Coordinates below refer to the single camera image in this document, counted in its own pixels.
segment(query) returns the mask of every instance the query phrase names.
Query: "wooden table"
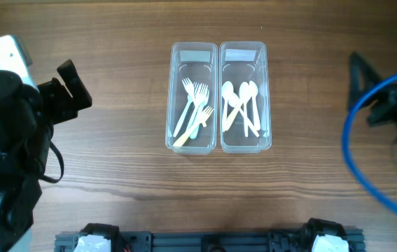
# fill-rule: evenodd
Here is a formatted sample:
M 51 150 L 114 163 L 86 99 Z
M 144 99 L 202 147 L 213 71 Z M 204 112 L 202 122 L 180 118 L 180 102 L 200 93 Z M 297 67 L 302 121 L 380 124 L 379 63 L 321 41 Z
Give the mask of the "wooden table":
M 397 251 L 397 216 L 355 182 L 340 151 L 348 56 L 357 50 L 383 76 L 397 72 L 397 1 L 1 4 L 3 34 L 21 35 L 37 83 L 57 76 L 56 67 L 71 58 L 94 101 L 55 127 L 66 174 L 56 185 L 41 182 L 32 251 L 53 251 L 56 234 L 88 223 L 234 231 L 296 228 L 311 217 L 363 228 L 368 251 Z M 165 147 L 177 41 L 267 45 L 271 149 L 228 155 L 218 143 L 197 157 Z M 355 158 L 397 200 L 389 157 L 397 132 L 392 125 L 368 128 L 367 114 L 354 125 Z M 48 173 L 58 173 L 53 156 Z

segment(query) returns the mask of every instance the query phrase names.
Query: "transparent plastic tray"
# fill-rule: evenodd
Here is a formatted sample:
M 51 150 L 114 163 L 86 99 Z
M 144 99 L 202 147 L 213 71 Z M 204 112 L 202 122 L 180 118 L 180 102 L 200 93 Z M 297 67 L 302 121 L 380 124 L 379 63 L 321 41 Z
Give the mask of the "transparent plastic tray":
M 170 59 L 169 99 L 167 105 L 167 126 L 165 145 L 175 153 L 205 155 L 216 146 L 218 86 L 218 48 L 213 43 L 181 42 L 172 47 Z M 196 139 L 188 139 L 182 147 L 173 146 L 174 142 L 186 131 L 193 113 L 194 104 L 188 108 L 181 130 L 174 137 L 176 124 L 188 103 L 188 94 L 182 80 L 189 78 L 193 83 L 204 83 L 209 88 L 209 100 L 206 106 L 214 109 L 206 127 L 200 125 Z
M 219 60 L 219 94 L 220 94 L 220 125 L 222 125 L 223 105 L 221 87 L 230 81 L 234 92 L 239 95 L 243 82 L 253 81 L 258 87 L 256 103 L 260 118 L 259 137 L 249 129 L 248 137 L 244 134 L 244 118 L 241 113 L 235 117 L 231 128 L 223 132 L 220 127 L 221 146 L 226 153 L 259 153 L 272 144 L 270 114 L 270 83 L 268 80 L 267 48 L 262 42 L 224 42 L 220 45 Z M 247 104 L 247 114 L 253 122 L 253 102 Z M 228 105 L 228 114 L 232 107 Z

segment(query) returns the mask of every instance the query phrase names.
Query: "white plastic fork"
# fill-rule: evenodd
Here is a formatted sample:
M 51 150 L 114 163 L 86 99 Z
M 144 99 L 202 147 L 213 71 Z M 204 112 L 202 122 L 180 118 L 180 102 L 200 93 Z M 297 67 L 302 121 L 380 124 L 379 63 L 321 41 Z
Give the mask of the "white plastic fork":
M 195 101 L 195 94 L 194 94 L 195 88 L 192 84 L 192 81 L 190 81 L 189 78 L 184 78 L 183 85 L 184 85 L 184 89 L 186 90 L 186 92 L 192 97 L 192 100 Z
M 183 113 L 179 117 L 179 120 L 178 120 L 178 122 L 176 124 L 175 131 L 173 133 L 173 137 L 177 136 L 177 134 L 179 133 L 179 130 L 181 129 L 181 126 L 183 126 L 184 118 L 186 117 L 187 111 L 189 110 L 189 106 L 192 103 L 192 101 L 193 101 L 193 98 L 191 97 L 190 94 L 188 94 L 188 96 L 187 96 L 187 104 L 184 107 Z
M 198 107 L 197 114 L 200 113 L 201 111 L 203 111 L 203 108 L 204 108 L 204 106 L 206 106 L 208 101 L 209 101 L 209 90 L 207 90 L 206 99 L 204 99 L 204 101 Z M 200 126 L 196 127 L 195 130 L 192 132 L 192 134 L 190 135 L 191 139 L 197 138 L 199 128 L 200 128 Z
M 184 143 L 189 139 L 190 134 L 192 134 L 193 130 L 196 129 L 197 127 L 200 126 L 200 124 L 203 124 L 203 127 L 206 127 L 206 120 L 211 116 L 212 112 L 214 112 L 214 109 L 211 108 L 210 106 L 206 107 L 205 110 L 199 112 L 197 114 L 197 120 L 193 123 L 193 125 L 184 132 L 174 143 L 173 146 L 175 147 L 181 147 L 184 145 Z
M 200 104 L 206 99 L 207 91 L 208 88 L 206 84 L 200 83 L 199 85 L 197 85 L 197 88 L 195 89 L 195 108 L 193 109 L 192 115 L 190 116 L 189 123 L 187 124 L 187 129 L 192 126 Z

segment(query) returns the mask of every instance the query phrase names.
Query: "blue cable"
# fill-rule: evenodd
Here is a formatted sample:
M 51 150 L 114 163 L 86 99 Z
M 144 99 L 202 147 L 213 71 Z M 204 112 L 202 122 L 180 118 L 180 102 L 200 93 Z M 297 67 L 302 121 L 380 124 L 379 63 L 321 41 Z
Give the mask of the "blue cable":
M 392 84 L 397 81 L 397 74 L 382 81 L 378 85 L 376 85 L 373 89 L 369 90 L 365 93 L 351 109 L 349 114 L 347 115 L 346 121 L 344 122 L 343 127 L 343 135 L 341 138 L 342 143 L 342 152 L 344 155 L 344 161 L 348 166 L 350 172 L 354 176 L 354 178 L 368 191 L 378 202 L 383 204 L 385 207 L 393 211 L 397 214 L 397 204 L 390 200 L 384 193 L 380 192 L 364 175 L 356 166 L 354 160 L 352 159 L 351 151 L 349 149 L 349 135 L 351 134 L 351 127 L 354 121 L 355 115 L 358 110 L 362 107 L 362 105 L 371 98 L 378 90 L 381 90 L 385 86 Z

